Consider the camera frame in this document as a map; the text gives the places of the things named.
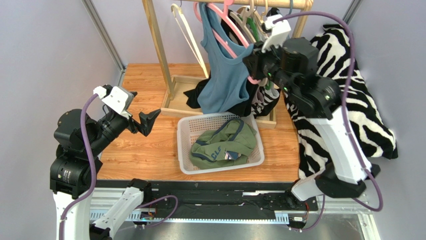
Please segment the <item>blue tank top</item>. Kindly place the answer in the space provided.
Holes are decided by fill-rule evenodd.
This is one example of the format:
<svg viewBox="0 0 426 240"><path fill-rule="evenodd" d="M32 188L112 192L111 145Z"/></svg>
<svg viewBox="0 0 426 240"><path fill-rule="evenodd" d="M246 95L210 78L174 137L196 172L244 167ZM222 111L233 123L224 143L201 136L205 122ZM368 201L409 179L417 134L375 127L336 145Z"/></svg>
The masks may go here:
<svg viewBox="0 0 426 240"><path fill-rule="evenodd" d="M200 44L207 52L210 65L210 80L197 97L200 108L203 114L230 112L240 117L249 116L257 87L248 81L249 72L243 58L252 53L254 46L234 43L207 3L199 3L198 10L203 27Z"/></svg>

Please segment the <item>pink hanger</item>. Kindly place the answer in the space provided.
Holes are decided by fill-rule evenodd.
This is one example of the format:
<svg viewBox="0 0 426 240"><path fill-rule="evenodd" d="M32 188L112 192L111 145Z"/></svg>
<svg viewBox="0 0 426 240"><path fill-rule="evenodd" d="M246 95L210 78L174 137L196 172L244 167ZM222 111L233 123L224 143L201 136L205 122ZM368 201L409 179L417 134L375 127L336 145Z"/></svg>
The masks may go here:
<svg viewBox="0 0 426 240"><path fill-rule="evenodd" d="M236 46L239 46L241 48L244 47L245 49L247 49L254 42L248 42L245 35L241 32L241 30L247 30L246 36L249 37L249 40L253 41L254 37L246 26L246 20L245 20L246 17L245 16L240 17L234 11L229 10L229 6L231 6L233 3L234 3L234 0L225 0L223 2L223 9L221 10L219 7L217 7L215 4L211 2L210 3L205 1L201 3L195 2L193 4L193 9L194 9L195 16L200 22L202 22L203 20L201 18L201 11L198 10L197 7L201 7L202 4L204 4L204 6L207 7L208 9L211 9L214 12L216 17L220 17L220 20L221 20L220 23L225 23L225 25L229 28L229 31L226 31L226 29L222 27L226 37L229 39L225 39L224 37L221 37L219 33L214 29L212 30L213 35L215 39L220 43L220 45L226 49L228 54L234 59L236 59L238 56L233 51L233 48L231 47L230 43L235 44Z"/></svg>

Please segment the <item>green tank top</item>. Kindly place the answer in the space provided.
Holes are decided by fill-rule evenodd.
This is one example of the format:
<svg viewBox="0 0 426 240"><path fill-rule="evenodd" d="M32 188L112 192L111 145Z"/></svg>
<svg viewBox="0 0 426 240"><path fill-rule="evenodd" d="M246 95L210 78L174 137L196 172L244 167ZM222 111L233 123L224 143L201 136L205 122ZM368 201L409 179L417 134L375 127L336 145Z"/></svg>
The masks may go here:
<svg viewBox="0 0 426 240"><path fill-rule="evenodd" d="M246 165L257 146L257 133L242 119L229 119L218 129L207 130L195 140L189 160L201 170Z"/></svg>

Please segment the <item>cream hanger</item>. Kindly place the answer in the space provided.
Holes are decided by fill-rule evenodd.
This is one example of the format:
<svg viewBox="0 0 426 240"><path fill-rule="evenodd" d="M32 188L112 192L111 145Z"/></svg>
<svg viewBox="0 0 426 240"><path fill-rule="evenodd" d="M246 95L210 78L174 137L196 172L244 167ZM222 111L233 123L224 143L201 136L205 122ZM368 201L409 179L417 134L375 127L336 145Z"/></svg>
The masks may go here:
<svg viewBox="0 0 426 240"><path fill-rule="evenodd" d="M200 52L198 44L197 44L197 42L194 38L191 27L190 27L185 15L184 15L183 11L182 11L182 7L175 4L175 3L172 3L170 5L170 10L171 10L171 13L172 13L177 25L178 25L178 28L180 29L183 37L185 38L185 40L187 42L190 50L192 51L195 59L197 60L198 64L200 65L204 76L206 78L208 78L209 72L207 70L206 63L205 63L203 56Z"/></svg>

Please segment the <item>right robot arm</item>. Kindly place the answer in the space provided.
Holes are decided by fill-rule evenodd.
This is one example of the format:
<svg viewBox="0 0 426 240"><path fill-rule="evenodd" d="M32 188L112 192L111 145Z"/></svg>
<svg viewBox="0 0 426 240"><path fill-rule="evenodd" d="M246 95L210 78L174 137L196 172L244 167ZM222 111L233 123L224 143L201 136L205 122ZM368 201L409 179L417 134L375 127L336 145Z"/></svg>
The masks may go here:
<svg viewBox="0 0 426 240"><path fill-rule="evenodd" d="M291 38L277 45L258 41L243 59L250 77L268 79L287 95L318 131L331 158L325 169L295 181L286 190L288 203L300 204L320 195L358 198L367 188L365 181L381 170L350 139L352 127L344 121L341 89L335 80L317 73L318 55L319 50L309 40Z"/></svg>

